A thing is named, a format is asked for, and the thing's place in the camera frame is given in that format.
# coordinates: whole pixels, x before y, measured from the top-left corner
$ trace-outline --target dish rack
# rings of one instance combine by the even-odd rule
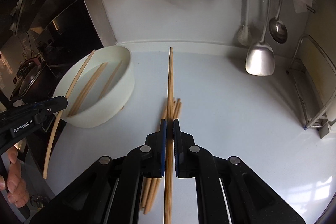
[[[331,126],[336,122],[336,120],[332,122],[328,121],[326,115],[326,111],[336,97],[336,86],[330,98],[323,105],[320,95],[317,92],[316,86],[311,76],[309,75],[309,72],[305,68],[303,62],[299,58],[297,58],[299,49],[303,41],[306,39],[309,40],[321,53],[321,55],[324,57],[324,59],[334,72],[336,78],[336,67],[334,63],[330,60],[329,56],[320,47],[320,45],[308,34],[303,34],[299,38],[299,42],[296,47],[294,56],[286,72],[292,77],[295,83],[296,91],[300,98],[300,103],[306,121],[306,124],[303,128],[305,130],[307,128],[316,128],[319,130],[320,137],[323,138],[330,132]]]

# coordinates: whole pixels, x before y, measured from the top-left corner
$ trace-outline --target finger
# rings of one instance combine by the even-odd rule
[[[21,207],[23,207],[27,204],[28,200],[29,200],[29,193],[28,193],[28,191],[26,191],[23,198],[21,198],[20,200],[18,200],[14,204],[15,204],[16,207],[21,208]]]
[[[6,189],[6,183],[5,183],[5,179],[0,176],[0,191]]]
[[[14,203],[23,198],[26,193],[26,182],[23,179],[20,179],[19,185],[17,186],[15,192],[8,193],[7,198],[9,203]]]
[[[10,164],[7,178],[7,188],[13,194],[19,185],[21,178],[21,164],[16,161],[15,164]]]
[[[17,149],[15,146],[12,146],[7,150],[7,155],[11,163],[16,163],[17,159]]]

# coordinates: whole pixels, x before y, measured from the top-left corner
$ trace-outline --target white countertop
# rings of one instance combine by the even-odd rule
[[[108,122],[67,124],[51,155],[48,184],[58,194],[103,155],[125,156],[155,132],[167,97],[168,50],[132,52],[135,89]],[[214,156],[240,157],[305,220],[313,224],[336,191],[336,139],[304,130],[302,110],[285,69],[248,75],[243,60],[174,52],[174,95],[183,102],[181,131]],[[163,223],[160,185],[152,211],[139,223]],[[198,223],[194,179],[173,180],[172,223]]]

